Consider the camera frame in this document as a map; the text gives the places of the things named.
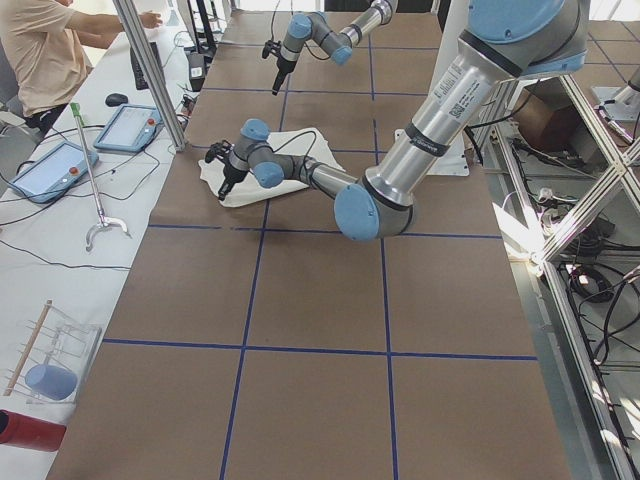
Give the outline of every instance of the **green handle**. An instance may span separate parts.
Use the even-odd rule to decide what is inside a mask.
[[[84,127],[84,122],[82,121],[82,116],[80,115],[80,104],[71,102],[69,106],[71,107],[73,116],[80,120],[80,124]]]

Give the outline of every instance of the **white table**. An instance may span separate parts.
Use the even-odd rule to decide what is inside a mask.
[[[183,87],[188,83],[188,64],[181,47],[188,35],[179,34],[184,27],[162,27],[148,31],[149,40],[158,43],[164,67],[166,85],[172,103],[178,107]],[[121,34],[80,88],[74,101],[81,107],[86,125],[105,124],[115,111],[104,103],[109,93],[124,93],[130,103],[153,105],[149,90],[135,90],[133,73],[129,59],[129,43]],[[70,109],[66,109],[55,124],[58,131],[75,128]],[[93,143],[98,129],[86,132],[87,141]],[[77,133],[65,133],[74,143],[79,143]],[[33,159],[39,158],[62,138],[45,140],[34,152]],[[94,168],[98,175],[97,184],[101,192],[116,197],[129,195],[135,186],[157,162],[156,170],[126,201],[116,201],[103,197],[107,215],[126,221],[131,238],[113,228],[98,233],[94,238],[91,253],[85,251],[85,234],[91,225],[97,223],[95,203],[92,196],[84,198],[65,197],[54,206],[23,222],[2,227],[0,239],[17,247],[34,252],[49,261],[80,265],[121,265],[130,267],[144,235],[149,213],[156,203],[162,185],[174,156],[171,139],[166,131],[161,131],[147,152],[157,158],[141,153],[118,168],[116,166],[129,158],[128,155],[100,153],[100,160]],[[90,194],[89,184],[72,190],[73,194]],[[2,201],[18,198],[7,191]],[[0,204],[0,223],[22,218],[41,207],[27,200]],[[83,324],[98,325],[104,329],[127,278],[127,271],[74,269],[50,266],[18,251],[0,245],[0,370],[6,373],[13,369],[20,357],[19,344],[26,343],[30,331],[27,322],[35,321],[46,300],[53,300],[54,306]],[[0,382],[4,391],[7,381]],[[28,404],[23,396],[13,394],[0,397],[0,409],[8,409],[45,420],[66,423],[73,413],[69,404]],[[0,472],[2,478],[20,480],[40,480],[45,478],[55,453],[43,453],[0,445]]]

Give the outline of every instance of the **red object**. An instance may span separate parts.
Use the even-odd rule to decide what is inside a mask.
[[[8,410],[0,410],[0,444],[55,452],[67,427]]]

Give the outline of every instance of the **wooden stick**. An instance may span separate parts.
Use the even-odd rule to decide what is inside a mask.
[[[40,318],[36,322],[36,326],[33,328],[33,332],[31,332],[31,337],[25,346],[24,352],[20,356],[20,360],[18,360],[18,364],[16,365],[16,369],[13,372],[13,376],[11,380],[9,380],[9,384],[7,385],[6,390],[4,391],[4,396],[8,397],[11,395],[16,383],[18,383],[18,379],[20,378],[20,374],[22,373],[22,369],[24,365],[27,363],[27,359],[29,358],[29,354],[31,353],[31,349],[33,348],[34,343],[36,343],[36,339],[38,338],[38,334],[42,329],[42,325],[44,324],[44,320],[47,318],[47,314],[49,313],[49,309],[51,309],[51,305],[53,302],[51,300],[47,300],[47,303],[44,304],[44,308],[42,309],[42,313],[40,314]]]

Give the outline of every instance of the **beige shirt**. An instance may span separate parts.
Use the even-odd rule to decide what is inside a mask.
[[[74,10],[54,0],[0,0],[0,40],[25,116],[69,103],[87,77]]]

